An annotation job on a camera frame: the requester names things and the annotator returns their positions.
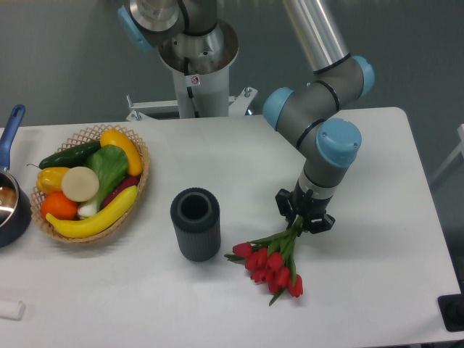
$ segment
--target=saucepan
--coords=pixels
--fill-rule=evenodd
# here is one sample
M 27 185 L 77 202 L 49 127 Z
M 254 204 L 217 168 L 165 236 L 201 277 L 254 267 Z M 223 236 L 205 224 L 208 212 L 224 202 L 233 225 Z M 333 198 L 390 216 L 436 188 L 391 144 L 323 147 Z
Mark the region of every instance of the saucepan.
M 0 138 L 0 248 L 18 239 L 30 223 L 30 203 L 16 179 L 8 173 L 10 152 L 25 107 L 16 105 Z

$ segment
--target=tulip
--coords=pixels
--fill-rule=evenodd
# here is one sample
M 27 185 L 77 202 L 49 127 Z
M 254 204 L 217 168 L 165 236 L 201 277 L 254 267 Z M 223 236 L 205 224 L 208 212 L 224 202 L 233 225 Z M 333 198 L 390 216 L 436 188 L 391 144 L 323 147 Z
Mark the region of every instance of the tulip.
M 266 283 L 271 283 L 274 280 L 274 271 L 273 270 L 265 270 L 266 274 L 264 277 L 264 281 Z
M 248 257 L 252 256 L 253 247 L 250 243 L 240 243 L 232 248 L 232 252 L 237 256 L 247 259 Z
M 257 267 L 264 268 L 268 262 L 268 248 L 261 248 L 257 251 L 258 253 L 258 261 Z
M 258 257 L 259 257 L 259 254 L 258 252 L 254 252 L 250 255 L 250 257 L 248 257 L 248 259 L 246 259 L 246 262 L 245 262 L 245 268 L 247 270 L 256 270 L 258 269 Z
M 283 266 L 283 258 L 280 252 L 273 252 L 269 258 L 268 262 L 266 263 L 266 268 L 271 270 L 278 270 Z
M 254 271 L 250 278 L 253 279 L 255 283 L 262 283 L 266 279 L 266 270 L 264 268 L 260 268 L 259 270 Z
M 275 282 L 281 288 L 287 286 L 290 279 L 290 270 L 288 267 L 282 267 L 280 270 L 275 272 Z
M 289 293 L 293 297 L 299 297 L 299 295 L 303 295 L 303 280 L 302 277 L 297 274 L 297 282 L 295 286 L 291 283 L 291 278 L 289 278 L 289 283 L 287 284 L 287 288 L 289 288 Z
M 275 281 L 268 283 L 268 288 L 271 294 L 276 294 L 281 289 L 281 287 L 277 285 Z

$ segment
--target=black cup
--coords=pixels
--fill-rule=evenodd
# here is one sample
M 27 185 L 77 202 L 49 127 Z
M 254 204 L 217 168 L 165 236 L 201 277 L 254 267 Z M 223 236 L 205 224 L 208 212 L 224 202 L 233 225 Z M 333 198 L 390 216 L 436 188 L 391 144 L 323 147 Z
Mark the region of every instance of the black cup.
M 214 195 L 203 188 L 188 188 L 173 200 L 170 209 L 183 256 L 201 262 L 220 248 L 220 209 Z

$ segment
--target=wicker basket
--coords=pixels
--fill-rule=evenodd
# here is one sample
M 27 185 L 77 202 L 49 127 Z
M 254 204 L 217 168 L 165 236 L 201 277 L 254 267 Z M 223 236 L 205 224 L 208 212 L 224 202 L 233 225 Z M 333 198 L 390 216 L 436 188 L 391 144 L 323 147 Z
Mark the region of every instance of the wicker basket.
M 100 135 L 103 134 L 108 129 L 116 129 L 122 133 L 124 133 L 136 146 L 138 153 L 141 155 L 142 162 L 144 165 L 144 169 L 142 171 L 140 181 L 138 183 L 138 196 L 134 204 L 129 208 L 129 210 L 115 223 L 113 223 L 110 227 L 106 230 L 96 234 L 95 236 L 87 237 L 87 238 L 68 238 L 62 236 L 55 230 L 55 228 L 42 217 L 41 214 L 41 205 L 44 201 L 46 195 L 44 192 L 40 191 L 37 187 L 34 187 L 33 193 L 30 196 L 30 205 L 32 210 L 32 219 L 36 222 L 38 227 L 46 234 L 48 234 L 53 239 L 57 241 L 61 241 L 63 243 L 68 244 L 87 244 L 94 241 L 101 240 L 102 238 L 108 237 L 112 233 L 114 233 L 121 224 L 127 219 L 129 214 L 133 211 L 134 207 L 140 200 L 141 193 L 144 191 L 146 186 L 146 181 L 149 176 L 149 167 L 150 167 L 150 157 L 148 153 L 148 148 L 146 147 L 144 140 L 140 138 L 137 134 L 135 134 L 132 130 L 128 130 L 126 128 L 120 127 L 119 125 L 96 125 L 92 128 L 87 128 L 81 130 L 79 133 L 74 133 L 71 138 L 68 138 L 67 142 L 64 143 L 60 148 L 58 148 L 57 152 L 62 150 L 69 149 L 70 147 L 74 147 L 79 144 L 88 143 L 89 141 L 94 141 L 100 139 Z

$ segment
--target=yellow bell pepper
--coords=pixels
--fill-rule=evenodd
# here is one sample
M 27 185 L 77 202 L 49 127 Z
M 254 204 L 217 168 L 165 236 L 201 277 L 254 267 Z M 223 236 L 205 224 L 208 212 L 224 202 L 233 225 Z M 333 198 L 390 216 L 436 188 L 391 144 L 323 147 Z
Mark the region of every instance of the yellow bell pepper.
M 37 175 L 37 188 L 45 194 L 61 192 L 61 180 L 68 170 L 69 168 L 66 167 L 49 167 L 43 169 Z

